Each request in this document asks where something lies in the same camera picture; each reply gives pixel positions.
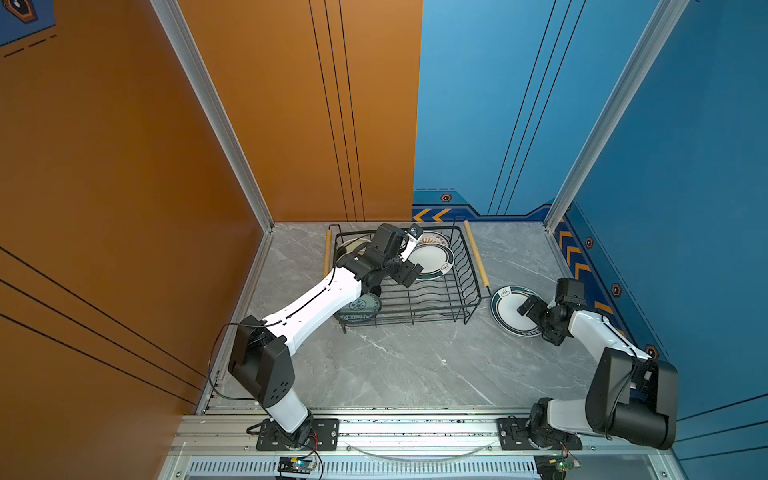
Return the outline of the white plate striped rim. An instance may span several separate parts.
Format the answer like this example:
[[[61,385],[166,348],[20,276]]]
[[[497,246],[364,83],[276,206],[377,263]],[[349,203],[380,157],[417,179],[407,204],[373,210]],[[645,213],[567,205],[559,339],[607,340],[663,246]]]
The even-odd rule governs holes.
[[[420,244],[411,252],[408,260],[422,267],[418,280],[433,280],[447,275],[455,261],[453,251],[439,244]]]

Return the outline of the teal patterned plate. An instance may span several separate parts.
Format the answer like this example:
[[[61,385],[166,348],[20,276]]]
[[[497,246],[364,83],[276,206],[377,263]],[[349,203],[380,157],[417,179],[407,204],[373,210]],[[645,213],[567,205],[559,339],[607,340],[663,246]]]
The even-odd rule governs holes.
[[[374,320],[382,309],[380,298],[372,293],[366,293],[338,310],[334,316],[346,324],[359,324]]]

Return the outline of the white plate dark green rim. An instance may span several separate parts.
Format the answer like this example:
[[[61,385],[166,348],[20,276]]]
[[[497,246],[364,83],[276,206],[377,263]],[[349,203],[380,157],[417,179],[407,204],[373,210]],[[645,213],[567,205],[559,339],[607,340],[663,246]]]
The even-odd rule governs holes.
[[[525,314],[518,312],[527,300],[539,296],[532,290],[519,286],[504,286],[491,297],[490,310],[495,322],[507,333],[519,337],[537,337],[540,327]]]

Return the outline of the black wire dish rack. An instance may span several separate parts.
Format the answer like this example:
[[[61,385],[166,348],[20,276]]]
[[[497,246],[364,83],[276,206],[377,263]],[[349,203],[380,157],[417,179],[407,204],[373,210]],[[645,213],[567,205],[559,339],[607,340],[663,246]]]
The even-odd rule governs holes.
[[[474,244],[453,224],[387,226],[328,240],[332,260],[368,276],[362,296],[334,314],[343,331],[357,327],[467,323],[483,299]]]

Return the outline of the white plate red dotted pattern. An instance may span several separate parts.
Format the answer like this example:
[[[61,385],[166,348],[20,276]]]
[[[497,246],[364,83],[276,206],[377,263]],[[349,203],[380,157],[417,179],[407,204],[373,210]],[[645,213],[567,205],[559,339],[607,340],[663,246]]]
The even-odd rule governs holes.
[[[448,248],[450,246],[450,241],[439,232],[424,231],[418,241],[418,246],[421,245],[440,245]]]

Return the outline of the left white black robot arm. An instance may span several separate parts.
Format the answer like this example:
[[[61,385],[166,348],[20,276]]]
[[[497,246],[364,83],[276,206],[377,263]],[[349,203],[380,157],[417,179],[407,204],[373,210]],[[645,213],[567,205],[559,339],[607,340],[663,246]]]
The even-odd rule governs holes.
[[[390,278],[411,286],[423,267],[409,257],[423,229],[384,223],[363,251],[349,247],[313,288],[275,313],[252,315],[238,325],[228,372],[267,412],[288,445],[300,448],[312,437],[312,414],[295,388],[292,357],[324,322]]]

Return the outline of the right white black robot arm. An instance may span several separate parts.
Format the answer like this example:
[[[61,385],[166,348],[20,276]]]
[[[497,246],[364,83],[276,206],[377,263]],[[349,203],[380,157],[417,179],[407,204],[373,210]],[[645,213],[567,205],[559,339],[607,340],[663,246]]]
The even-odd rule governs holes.
[[[539,449],[569,448],[583,435],[619,438],[667,450],[676,440],[678,371],[630,342],[608,317],[586,308],[582,282],[561,278],[555,304],[533,294],[517,312],[533,321],[555,346],[573,338],[597,361],[585,398],[542,398],[526,423]]]

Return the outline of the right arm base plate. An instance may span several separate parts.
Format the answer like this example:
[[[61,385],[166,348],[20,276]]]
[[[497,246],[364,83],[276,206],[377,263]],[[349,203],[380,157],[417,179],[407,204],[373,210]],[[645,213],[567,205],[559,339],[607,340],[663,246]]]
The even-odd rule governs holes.
[[[527,419],[503,417],[496,420],[497,435],[503,451],[583,449],[581,438],[549,427],[531,427]]]

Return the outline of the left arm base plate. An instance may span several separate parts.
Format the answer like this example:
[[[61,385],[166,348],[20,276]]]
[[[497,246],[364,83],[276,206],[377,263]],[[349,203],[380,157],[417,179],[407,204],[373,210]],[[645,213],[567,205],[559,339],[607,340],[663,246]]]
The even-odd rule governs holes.
[[[275,420],[253,425],[247,432],[256,433],[257,451],[335,451],[339,439],[337,418],[307,418],[295,432],[287,432]]]

